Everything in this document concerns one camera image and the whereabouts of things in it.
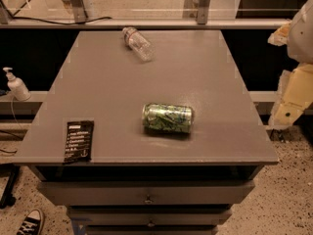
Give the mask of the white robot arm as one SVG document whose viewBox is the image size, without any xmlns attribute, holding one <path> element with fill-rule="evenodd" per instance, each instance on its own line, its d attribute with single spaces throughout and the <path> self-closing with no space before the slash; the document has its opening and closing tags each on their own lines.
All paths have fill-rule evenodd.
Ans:
<svg viewBox="0 0 313 235">
<path fill-rule="evenodd" d="M 268 42 L 286 45 L 288 56 L 298 62 L 292 71 L 283 70 L 278 98 L 268 120 L 272 129 L 286 129 L 313 103 L 313 0 L 308 0 L 290 22 L 272 33 Z"/>
</svg>

